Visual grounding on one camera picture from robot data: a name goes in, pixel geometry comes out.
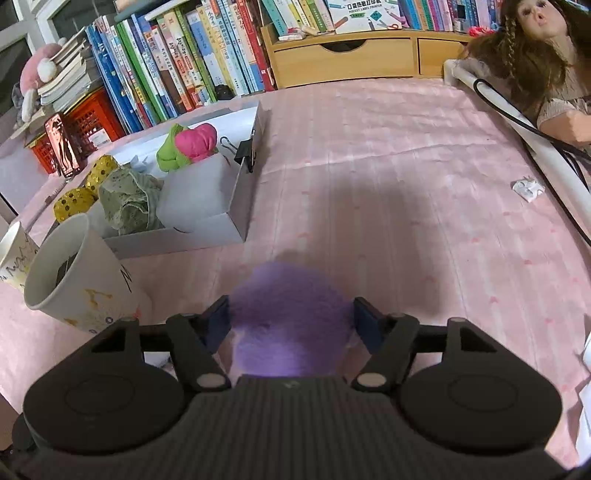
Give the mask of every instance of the bed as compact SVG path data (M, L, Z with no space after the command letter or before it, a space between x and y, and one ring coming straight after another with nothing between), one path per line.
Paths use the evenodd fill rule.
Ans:
M560 391L548 451L574 466L590 258L549 194L527 204L511 190L532 175L513 130L441 80L353 80L258 99L268 120L246 242L124 262L156 319L204 310L273 258L317 268L383 312L440 325L466 317ZM49 179L24 223L59 181ZM49 208L33 238L52 223ZM3 284L0 298L0 391L20 411L30 384L89 337L27 310Z

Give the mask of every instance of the pink fabric flower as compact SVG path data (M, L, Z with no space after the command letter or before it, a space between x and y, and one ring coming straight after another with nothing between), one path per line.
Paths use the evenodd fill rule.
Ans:
M196 163L217 152L217 130L211 124L201 124L174 137L179 152Z

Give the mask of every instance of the purple fluffy ball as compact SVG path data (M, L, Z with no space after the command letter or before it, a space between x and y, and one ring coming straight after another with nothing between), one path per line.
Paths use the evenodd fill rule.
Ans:
M263 377L336 372L353 331L353 305L321 274L283 262L258 267L230 295L238 341L232 369Z

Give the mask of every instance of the doll's braided hair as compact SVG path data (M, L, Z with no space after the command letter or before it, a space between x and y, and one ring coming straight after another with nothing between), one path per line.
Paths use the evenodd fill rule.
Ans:
M579 60L591 61L591 15L565 0L545 0L562 14ZM506 79L511 100L535 121L553 89L564 84L567 64L554 47L526 36L518 21L521 0L504 0L501 29L472 40L463 57L471 56L488 65L496 77Z

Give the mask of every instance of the book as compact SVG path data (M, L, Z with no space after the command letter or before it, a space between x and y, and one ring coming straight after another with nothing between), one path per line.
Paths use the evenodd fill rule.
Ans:
M129 56L129 59L131 60L132 65L135 68L140 83L144 87L144 91L148 95L147 103L148 106L152 106L152 111L155 113L154 118L156 120L156 124L160 122L165 122L166 120L168 120L168 115L166 114L166 110L164 109L164 105L162 104L162 100L160 99L160 95L158 94L158 90L154 85L152 76L148 71L148 67L144 63L142 51L137 44L137 32L135 31L135 25L133 21L130 18L128 18L127 20L121 22L121 26L125 31L125 34L127 35L127 38L124 39L124 44L126 44L125 40L127 41L127 54Z
M123 86L119 81L119 77L114 71L115 66L111 62L111 59L105 50L104 43L94 25L86 27L86 35L93 51L95 52L96 61L103 74L103 81L111 96L111 102L115 105L115 108L120 115L120 119L123 120L121 122L122 125L126 125L131 132L139 132L141 128L134 120L134 109L125 94Z
M291 0L291 3L294 4L295 9L297 10L298 15L300 16L301 22L306 27L316 28L316 25L310 22L310 17L306 14L306 10L304 10L304 5L306 4L306 0Z
M287 35L287 25L285 24L285 20L281 17L279 10L277 10L277 6L273 0L262 0L267 13L269 14L269 18L275 25L275 30L277 30L277 34L282 37L283 35Z
M414 4L412 0L400 0L400 8L402 9L404 16L407 19L410 28L415 30L421 29L421 24L418 20L418 15L414 10Z
M320 30L322 33L326 32L326 24L324 23L324 20L322 19L322 15L320 15L320 11L318 10L318 7L316 6L316 2L314 0L302 0L302 1L308 6L308 9L310 10L312 17L314 18L314 23L316 24L316 27L318 28L318 30Z
M208 19L203 5L197 7L195 11L199 16L199 20L201 22L201 25L203 26L203 31L205 32L206 39L209 41L209 44L211 45L213 55L215 56L217 64L219 65L220 70L222 71L223 84L227 85L230 88L230 90L234 90L232 86L232 77L230 77L230 73L228 72L226 59L224 58L224 55L216 38L216 33L213 30L211 20Z
M195 89L195 85L193 84L193 81L189 75L188 67L185 64L183 56L181 55L177 47L176 39L170 32L168 24L164 17L158 17L157 21L158 26L160 27L160 33L162 35L162 38L164 39L164 42L168 47L168 51L170 52L170 58L173 60L178 70L178 74L185 85L185 89L187 91L187 94L189 94L189 98L193 102L194 106L201 106L203 102L199 98L199 94Z
M201 78L205 84L205 88L207 89L209 98L211 98L212 102L216 102L217 97L215 89L213 87L212 77L209 74L207 67L205 66L203 55L199 51L199 48L197 48L195 36L193 35L191 28L189 27L189 23L187 22L187 18L185 17L184 11L186 10L181 11L180 8L175 9L178 23L180 24L181 29L183 30L184 37L187 40L187 44L189 45L191 53L193 54L193 58L195 59L195 66L201 74Z
M490 28L491 17L488 13L488 1L476 0L476 11L478 13L478 25L484 28Z
M201 19L199 18L197 10L192 10L187 13L187 23L189 24L191 32L193 32L197 47L203 55L203 61L205 62L205 66L212 77L213 84L215 86L227 85L222 73L222 69L217 62L215 54L213 53L212 44L205 33L205 28L201 22Z
M217 4L217 7L222 14L222 21L225 24L226 30L228 32L228 38L230 39L229 47L234 49L236 58L238 59L238 64L242 70L242 74L244 75L249 91L251 93L258 91L254 74L250 68L248 59L246 58L242 40L238 34L238 26L232 17L229 0L211 0L211 3Z
M382 0L375 0L373 4L371 1L330 0L329 9L337 33L387 30L389 25L401 28L400 21L389 15Z
M183 34L183 29L178 23L176 12L174 10L166 12L164 14L164 21L166 22L168 29L170 30L170 33L176 42L177 51L184 61L189 78L191 79L191 82L193 82L193 86L195 87L195 91L197 92L201 103L210 103L209 93L205 88L205 82L201 77L201 73L199 73L193 55L191 54L189 45L187 44L187 39Z
M213 16L215 29L216 31L219 31L219 35L221 36L221 38L217 37L217 39L220 48L224 53L224 57L227 59L226 66L232 77L232 83L235 86L234 92L236 95L248 95L250 93L248 90L248 84L242 74L240 63L238 62L238 58L232 47L232 41L230 40L226 25L223 22L222 13L219 11L217 2L215 0L203 0L203 7L205 8L208 18L211 18L210 14Z
M135 31L134 35L135 41L138 43L138 47L142 50L142 57L144 59L144 63L148 67L148 71L150 76L152 77L152 81L154 82L154 86L158 91L158 95L160 96L160 101L166 110L168 118L177 118L178 112L176 106L170 98L168 94L168 89L162 80L162 76L160 75L160 69L156 65L156 61L154 60L154 55L152 54L152 49L149 47L148 42L146 40L146 36L144 31L148 29L150 31L151 37L151 30L150 25L144 19L144 17L137 16L136 14L131 15L131 20L134 23Z
M427 0L429 4L429 10L431 11L431 18L433 19L433 28L436 31L443 30L443 19L441 18L441 12L439 11L439 3L437 0Z
M168 93L177 108L177 112L182 115L185 112L194 110L195 106L185 90L184 83L174 66L173 59L168 53L166 43L160 34L158 25L150 26L150 30L153 42L153 47L151 47L152 56L154 56L156 65L158 65L160 70L160 76L162 77L164 84L167 86Z
M240 37L240 42L246 57L246 64L250 68L252 77L254 78L255 90L258 92L264 91L265 86L262 82L261 71L259 70L251 42L249 41L248 34L246 33L246 27L244 25L244 20L242 19L242 14L240 13L240 9L238 8L238 4L235 2L235 0L230 0L230 12L232 13L232 19L236 25L237 36Z
M248 4L246 0L236 0L236 4L238 5L238 9L240 10L240 14L242 16L242 20L244 23L244 28L246 30L246 35L248 36L248 41L252 47L252 52L255 56L256 65L258 66L258 70L261 74L261 80L263 83L263 87L266 92L271 92L274 90L273 82L271 80L271 75L269 74L269 64L267 63L267 59L265 58L264 49L262 48L261 41L256 34L256 28L254 26L254 17L252 16L250 9L248 8Z
M115 16L104 15L102 17L102 24L104 24L105 27L105 37L111 44L113 56L116 58L118 64L117 70L122 78L125 79L125 90L128 92L129 100L134 108L138 122L142 126L142 129L149 128L150 119L148 118L148 115L144 109L143 94L139 88L139 81L135 77L135 73L131 69L131 64L129 63L127 55L125 54L125 49L123 48L123 44L119 38L119 33L115 28Z
M158 115L154 112L154 107L150 102L150 98L145 91L144 83L142 81L142 71L138 65L138 59L135 55L133 48L129 43L129 37L127 32L125 31L125 27L123 23L119 23L115 26L119 40L121 42L121 46L123 48L123 57L128 59L128 66L131 69L131 74L135 78L134 81L134 90L138 95L139 103L141 103L144 113L148 119L146 122L147 128L153 127L154 125L158 125Z
M425 21L427 23L427 30L435 30L435 25L433 23L433 17L431 16L431 10L429 8L429 3L427 0L420 0L421 1L421 7L423 10L423 13L425 15Z
M318 11L320 12L320 16L322 17L322 21L324 22L324 25L326 26L326 31L334 32L335 25L332 21L332 17L330 16L329 9L326 6L326 4L324 3L324 0L314 0L314 3L316 4L316 8L318 9Z
M277 6L277 10L283 18L287 28L297 28L300 24L297 22L295 15L293 14L292 10L289 7L290 0L275 0L275 5Z
M443 28L446 32L453 32L453 19L450 7L448 4L449 0L437 0L439 2L439 10L443 17Z

